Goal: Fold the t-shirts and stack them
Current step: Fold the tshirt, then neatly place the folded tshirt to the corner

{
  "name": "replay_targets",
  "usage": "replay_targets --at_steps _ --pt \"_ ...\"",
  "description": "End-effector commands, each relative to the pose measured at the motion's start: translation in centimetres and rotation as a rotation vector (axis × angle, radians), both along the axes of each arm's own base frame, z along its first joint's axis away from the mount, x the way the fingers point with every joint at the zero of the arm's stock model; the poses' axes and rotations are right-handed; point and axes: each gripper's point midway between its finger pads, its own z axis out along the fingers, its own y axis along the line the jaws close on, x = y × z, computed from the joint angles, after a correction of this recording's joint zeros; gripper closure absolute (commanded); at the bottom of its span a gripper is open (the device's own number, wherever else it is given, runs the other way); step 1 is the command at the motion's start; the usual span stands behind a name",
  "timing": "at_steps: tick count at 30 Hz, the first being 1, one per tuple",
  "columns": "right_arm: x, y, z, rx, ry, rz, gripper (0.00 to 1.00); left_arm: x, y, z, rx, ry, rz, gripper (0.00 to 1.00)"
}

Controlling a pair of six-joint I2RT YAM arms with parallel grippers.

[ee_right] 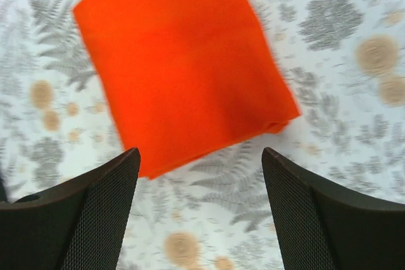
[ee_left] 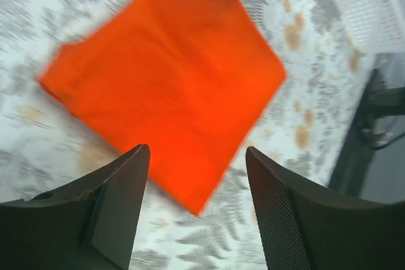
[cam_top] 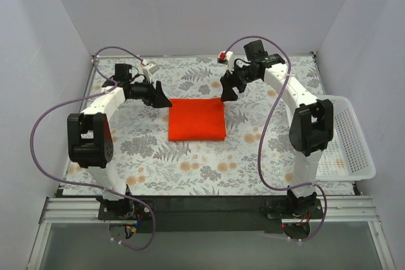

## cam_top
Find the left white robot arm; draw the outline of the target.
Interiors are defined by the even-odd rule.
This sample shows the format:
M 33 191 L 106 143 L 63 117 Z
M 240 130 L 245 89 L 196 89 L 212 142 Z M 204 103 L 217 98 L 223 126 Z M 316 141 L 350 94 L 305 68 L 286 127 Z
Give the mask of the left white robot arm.
M 101 202 L 108 212 L 120 219 L 128 219 L 135 212 L 129 186 L 108 167 L 114 154 L 109 119 L 128 99 L 141 100 L 153 108 L 172 107 L 165 96 L 161 82 L 152 80 L 159 70 L 155 63 L 141 62 L 138 73 L 132 74 L 133 66 L 116 64 L 115 74 L 102 85 L 102 96 L 90 106 L 67 118 L 68 155 L 72 162 L 84 168 L 101 187 Z

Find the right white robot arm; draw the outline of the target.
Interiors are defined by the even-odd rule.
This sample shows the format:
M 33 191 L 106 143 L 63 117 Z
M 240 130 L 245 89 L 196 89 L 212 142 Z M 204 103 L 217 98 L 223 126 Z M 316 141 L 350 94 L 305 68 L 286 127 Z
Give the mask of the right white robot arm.
M 237 64 L 230 48 L 219 53 L 217 61 L 227 70 L 220 78 L 221 101 L 236 101 L 247 84 L 262 80 L 277 92 L 276 101 L 283 101 L 292 112 L 289 141 L 294 148 L 294 175 L 287 193 L 285 210 L 294 218 L 300 218 L 316 204 L 318 164 L 323 151 L 333 139 L 333 104 L 308 92 L 292 75 L 292 63 L 281 49 L 269 54 L 263 47 L 264 37 L 251 35 L 244 46 L 246 61 Z

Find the orange t shirt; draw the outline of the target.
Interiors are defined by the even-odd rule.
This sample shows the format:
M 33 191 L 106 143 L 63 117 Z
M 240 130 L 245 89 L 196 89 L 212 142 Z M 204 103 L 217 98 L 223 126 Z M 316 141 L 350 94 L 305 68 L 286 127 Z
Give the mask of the orange t shirt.
M 224 141 L 225 105 L 212 99 L 172 99 L 169 109 L 168 140 Z

